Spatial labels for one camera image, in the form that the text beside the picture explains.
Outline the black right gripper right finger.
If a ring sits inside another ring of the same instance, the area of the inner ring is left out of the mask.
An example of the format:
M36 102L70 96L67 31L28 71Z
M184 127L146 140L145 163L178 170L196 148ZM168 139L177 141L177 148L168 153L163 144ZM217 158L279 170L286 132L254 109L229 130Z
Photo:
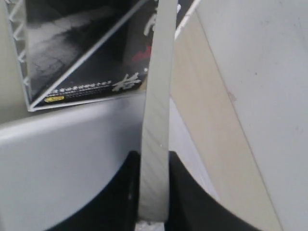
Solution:
M169 218L166 231L251 231L192 177L176 152L169 153Z

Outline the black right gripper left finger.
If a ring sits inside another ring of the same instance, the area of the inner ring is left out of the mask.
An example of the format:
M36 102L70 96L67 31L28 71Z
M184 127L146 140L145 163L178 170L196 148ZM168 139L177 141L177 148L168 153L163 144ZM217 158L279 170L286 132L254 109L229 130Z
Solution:
M51 231L133 231L137 220L140 155L131 151L104 189Z

